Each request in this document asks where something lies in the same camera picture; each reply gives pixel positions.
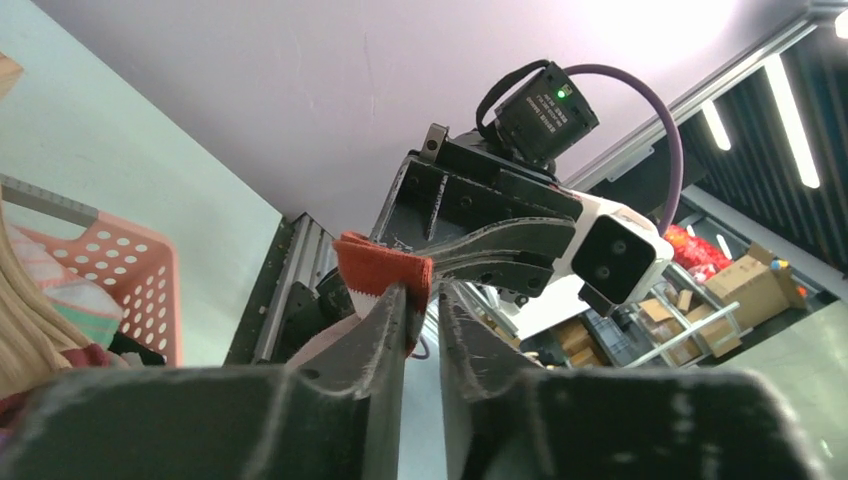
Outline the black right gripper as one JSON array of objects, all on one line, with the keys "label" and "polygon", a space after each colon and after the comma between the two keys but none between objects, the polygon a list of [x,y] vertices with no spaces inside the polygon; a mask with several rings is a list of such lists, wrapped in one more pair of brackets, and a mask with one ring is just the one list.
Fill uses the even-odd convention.
[{"label": "black right gripper", "polygon": [[401,162],[370,240],[435,260],[438,279],[538,297],[550,266],[480,256],[561,257],[583,206],[551,173],[500,154],[475,130],[451,138],[431,124]]}]

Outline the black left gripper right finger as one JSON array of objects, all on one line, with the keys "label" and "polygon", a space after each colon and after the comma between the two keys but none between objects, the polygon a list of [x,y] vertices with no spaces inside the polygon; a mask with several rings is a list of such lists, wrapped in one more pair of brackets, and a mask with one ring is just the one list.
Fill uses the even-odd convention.
[{"label": "black left gripper right finger", "polygon": [[788,402],[727,369],[548,370],[439,294],[452,479],[825,479]]}]

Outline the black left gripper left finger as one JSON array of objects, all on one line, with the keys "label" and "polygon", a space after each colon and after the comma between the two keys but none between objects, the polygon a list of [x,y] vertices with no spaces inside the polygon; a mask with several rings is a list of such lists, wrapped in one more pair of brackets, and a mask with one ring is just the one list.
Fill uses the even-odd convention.
[{"label": "black left gripper left finger", "polygon": [[345,337],[286,365],[79,369],[41,390],[5,479],[393,479],[406,330],[390,287]]}]

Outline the orange cuffed grey sock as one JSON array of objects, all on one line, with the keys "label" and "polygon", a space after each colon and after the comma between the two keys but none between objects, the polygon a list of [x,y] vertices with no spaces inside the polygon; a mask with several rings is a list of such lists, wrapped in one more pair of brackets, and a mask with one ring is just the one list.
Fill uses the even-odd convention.
[{"label": "orange cuffed grey sock", "polygon": [[338,269],[354,312],[313,336],[286,364],[298,368],[349,334],[371,312],[379,298],[392,285],[406,287],[408,304],[415,318],[423,318],[429,303],[433,261],[392,250],[371,242],[368,237],[348,231],[333,242]]}]

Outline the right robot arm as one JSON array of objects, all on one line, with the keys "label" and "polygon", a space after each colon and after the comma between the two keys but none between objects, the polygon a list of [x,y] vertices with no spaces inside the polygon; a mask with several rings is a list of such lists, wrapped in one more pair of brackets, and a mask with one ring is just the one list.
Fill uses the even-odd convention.
[{"label": "right robot arm", "polygon": [[598,123],[556,63],[507,74],[479,104],[473,130],[429,127],[402,161],[371,240],[430,257],[445,279],[539,296],[564,272],[584,211],[552,164]]}]

